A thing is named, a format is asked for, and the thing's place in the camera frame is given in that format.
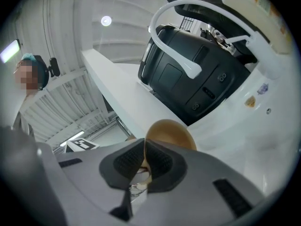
white wall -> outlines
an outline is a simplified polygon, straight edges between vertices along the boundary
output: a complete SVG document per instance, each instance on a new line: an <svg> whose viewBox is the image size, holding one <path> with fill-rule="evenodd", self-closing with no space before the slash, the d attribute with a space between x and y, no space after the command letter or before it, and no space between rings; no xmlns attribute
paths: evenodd
<svg viewBox="0 0 301 226"><path fill-rule="evenodd" d="M160 24L164 25L172 25L175 27L180 27L183 16L177 14L174 10L174 8L170 8L166 10L158 19L157 26Z"/></svg>
<svg viewBox="0 0 301 226"><path fill-rule="evenodd" d="M151 125L171 119L186 125L132 76L94 49L82 51L91 78L136 138L144 138Z"/></svg>
<svg viewBox="0 0 301 226"><path fill-rule="evenodd" d="M99 144L100 146L107 146L124 142L126 139L126 134L119 128L118 125L115 125L99 137L95 138L92 142Z"/></svg>
<svg viewBox="0 0 301 226"><path fill-rule="evenodd" d="M129 76L131 76L134 80L137 81L137 83L141 84L143 88L145 88L147 91L151 91L152 88L146 84L143 84L142 81L138 78L138 71L140 65L136 64L121 64L121 63L115 63L120 69L122 69L125 73L127 73Z"/></svg>

sticker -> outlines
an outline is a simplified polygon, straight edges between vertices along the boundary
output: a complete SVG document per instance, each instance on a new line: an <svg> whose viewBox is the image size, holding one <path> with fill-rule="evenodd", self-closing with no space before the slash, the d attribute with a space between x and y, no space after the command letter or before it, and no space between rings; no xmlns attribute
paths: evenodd
<svg viewBox="0 0 301 226"><path fill-rule="evenodd" d="M263 84L263 85L260 86L260 88L257 91L257 93L258 93L258 95L263 95L268 90L269 90L269 84Z"/></svg>
<svg viewBox="0 0 301 226"><path fill-rule="evenodd" d="M250 98L248 98L245 102L245 105L250 107L250 108L253 108L255 106L255 102L256 102L256 99L254 96L251 96Z"/></svg>
<svg viewBox="0 0 301 226"><path fill-rule="evenodd" d="M274 42L276 43L274 45L274 49L276 50L283 50L283 53L287 53L288 50L290 51L290 40L287 37L287 34L289 33L289 30L284 22L284 19L282 18L281 14L279 13L279 11L275 8L275 6L269 1L269 0L248 0L249 2L251 2L251 4L257 6L260 8L260 10L262 10L266 16L268 17L269 20L272 21L272 23L276 26L276 28L279 29L279 34L277 34L278 37L280 37L281 40L279 40L278 42Z"/></svg>

vent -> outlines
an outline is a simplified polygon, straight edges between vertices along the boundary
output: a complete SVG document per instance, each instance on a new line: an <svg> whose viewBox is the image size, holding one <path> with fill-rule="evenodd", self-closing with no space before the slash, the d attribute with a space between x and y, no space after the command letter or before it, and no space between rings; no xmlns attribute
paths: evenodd
<svg viewBox="0 0 301 226"><path fill-rule="evenodd" d="M251 205L226 179L216 180L213 184L237 218L252 209Z"/></svg>
<svg viewBox="0 0 301 226"><path fill-rule="evenodd" d="M206 56L209 53L209 48L203 46L198 53L197 57L194 59L194 62L197 63L198 65L201 65L203 60L206 58Z"/></svg>
<svg viewBox="0 0 301 226"><path fill-rule="evenodd" d="M65 167L69 167L69 166L75 165L80 162L83 162L83 161L79 158L74 158L74 159L67 160L67 161L61 161L58 164L61 166L61 168L65 168Z"/></svg>
<svg viewBox="0 0 301 226"><path fill-rule="evenodd" d="M68 145L66 145L66 152L73 153L74 151Z"/></svg>

teal hair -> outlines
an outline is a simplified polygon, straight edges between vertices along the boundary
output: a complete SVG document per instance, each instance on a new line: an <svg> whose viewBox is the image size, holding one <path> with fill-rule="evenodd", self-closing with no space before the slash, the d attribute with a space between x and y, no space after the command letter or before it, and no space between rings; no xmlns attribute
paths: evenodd
<svg viewBox="0 0 301 226"><path fill-rule="evenodd" d="M22 59L21 60L31 60L31 61L37 61L36 58L33 56L33 54L24 54L22 56Z"/></svg>

